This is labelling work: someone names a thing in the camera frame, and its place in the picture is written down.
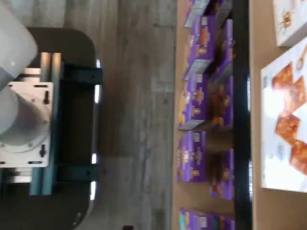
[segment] cracker image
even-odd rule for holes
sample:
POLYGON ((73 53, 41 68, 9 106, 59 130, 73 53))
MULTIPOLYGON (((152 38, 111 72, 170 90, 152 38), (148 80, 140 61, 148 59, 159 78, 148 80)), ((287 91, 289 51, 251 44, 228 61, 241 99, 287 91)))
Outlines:
POLYGON ((299 118, 292 114, 280 116, 276 124, 275 133, 287 141, 291 146, 294 146, 299 123, 299 118))
POLYGON ((290 164, 307 175, 307 144, 297 140, 292 148, 290 164))
POLYGON ((272 87, 275 90, 282 90, 292 85, 293 72, 292 62, 283 68, 272 80, 272 87))
POLYGON ((304 78, 300 77, 287 90, 285 90, 284 110, 289 113, 293 113, 305 102, 306 102, 306 89, 304 84, 304 78))

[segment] purple box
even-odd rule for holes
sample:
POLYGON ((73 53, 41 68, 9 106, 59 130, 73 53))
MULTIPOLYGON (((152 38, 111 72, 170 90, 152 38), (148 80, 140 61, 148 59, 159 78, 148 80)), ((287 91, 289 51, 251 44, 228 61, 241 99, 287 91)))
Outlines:
POLYGON ((180 209, 180 230, 212 230, 213 215, 195 209, 180 209))
POLYGON ((177 149, 176 149, 176 168, 177 168, 176 177, 177 177, 177 181, 182 180, 182 170, 181 170, 181 166, 182 166, 182 156, 181 156, 182 140, 183 140, 183 138, 179 138, 177 149))
POLYGON ((221 28, 232 10, 232 0, 212 0, 209 15, 215 16, 216 28, 221 28))
POLYGON ((210 0, 187 0, 185 27, 192 27, 197 16, 202 16, 210 0))
POLYGON ((205 181, 206 132, 187 132, 182 138, 181 181, 205 181))
POLYGON ((216 128, 233 126, 233 81, 231 76, 213 93, 213 125, 216 128))
POLYGON ((211 213, 213 216, 212 230, 235 230, 235 221, 226 215, 211 213))
POLYGON ((216 71, 211 79, 215 83, 223 82, 226 77, 232 75, 233 70, 233 24, 231 19, 227 19, 224 25, 224 34, 221 38, 222 45, 216 52, 216 71))
POLYGON ((213 61, 214 39, 214 16, 197 16, 186 43, 184 80, 192 73, 203 73, 213 61))
POLYGON ((208 77, 193 74, 185 82, 179 102, 179 130, 191 130, 206 120, 208 77))
POLYGON ((234 150, 217 153, 213 160, 210 193, 214 197, 233 200, 234 193, 234 150))

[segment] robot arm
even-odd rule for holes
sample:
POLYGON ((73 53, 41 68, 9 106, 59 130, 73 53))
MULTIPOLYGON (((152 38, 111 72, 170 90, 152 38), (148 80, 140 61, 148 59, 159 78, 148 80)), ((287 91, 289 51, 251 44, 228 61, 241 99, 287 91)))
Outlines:
POLYGON ((37 55, 37 45, 28 30, 0 1, 0 134, 14 123, 18 96, 7 84, 16 79, 37 55))

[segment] store shelf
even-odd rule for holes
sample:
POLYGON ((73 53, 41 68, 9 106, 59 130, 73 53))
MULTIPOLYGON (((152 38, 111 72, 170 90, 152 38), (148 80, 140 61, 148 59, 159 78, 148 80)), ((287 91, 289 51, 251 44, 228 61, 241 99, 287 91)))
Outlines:
MULTIPOLYGON (((184 61, 184 45, 189 35, 189 28, 184 28, 186 15, 186 0, 177 2, 177 52, 176 52, 176 79, 175 79, 175 112, 174 112, 174 162, 176 162, 176 149, 178 139, 184 134, 178 131, 178 109, 181 89, 183 88, 182 76, 184 61)), ((210 121, 197 127, 197 130, 207 131, 206 154, 228 150, 233 146, 232 132, 212 131, 210 121)), ((205 183, 178 183, 176 181, 176 167, 173 167, 173 207, 172 229, 179 229, 179 209, 198 208, 205 212, 219 212, 234 216, 234 202, 212 197, 209 194, 209 184, 205 183)))
POLYGON ((261 188, 260 70, 286 48, 276 45, 272 1, 250 0, 253 229, 305 229, 307 194, 261 188))

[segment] product packaging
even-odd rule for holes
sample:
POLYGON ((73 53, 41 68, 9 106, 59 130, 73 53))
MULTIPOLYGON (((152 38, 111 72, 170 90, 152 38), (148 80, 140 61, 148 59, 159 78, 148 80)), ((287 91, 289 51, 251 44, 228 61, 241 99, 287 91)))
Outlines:
POLYGON ((231 128, 233 124, 233 77, 226 79, 213 93, 213 125, 231 128))
POLYGON ((193 73, 203 73, 213 61, 214 38, 214 16, 197 16, 186 43, 184 80, 193 73))
POLYGON ((180 230, 212 230, 213 216, 196 209, 180 209, 180 230))
POLYGON ((215 52, 215 73, 211 79, 215 83, 223 82, 225 78, 233 74, 233 22, 227 19, 224 25, 224 34, 221 36, 221 44, 215 52))
POLYGON ((184 83, 179 101, 178 129, 192 130, 206 119, 207 74, 193 74, 184 83))
POLYGON ((210 0, 187 0, 185 27, 192 27, 197 16, 202 16, 210 0))
POLYGON ((206 132, 187 132, 181 140, 181 165, 178 167, 180 181, 205 181, 206 132))
POLYGON ((232 0, 212 0, 210 15, 215 16, 216 28, 221 28, 232 10, 232 0))
POLYGON ((235 221, 227 215, 211 213, 213 216, 212 230, 235 230, 235 221))
POLYGON ((307 1, 274 0, 278 46, 294 46, 307 35, 307 1))
POLYGON ((235 196, 234 150, 216 153, 212 158, 210 193, 214 197, 233 200, 235 196))
POLYGON ((262 187, 307 192, 307 38, 261 70, 262 187))

